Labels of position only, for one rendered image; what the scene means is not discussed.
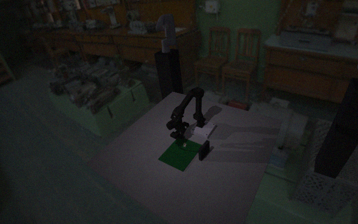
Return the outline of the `green circuit board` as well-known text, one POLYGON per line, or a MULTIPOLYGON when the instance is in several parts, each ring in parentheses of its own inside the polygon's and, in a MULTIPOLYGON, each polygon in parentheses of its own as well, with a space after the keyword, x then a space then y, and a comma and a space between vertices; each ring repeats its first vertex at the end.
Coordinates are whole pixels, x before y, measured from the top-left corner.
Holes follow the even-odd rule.
POLYGON ((188 139, 181 140, 178 138, 158 160, 183 172, 196 156, 201 146, 188 139))

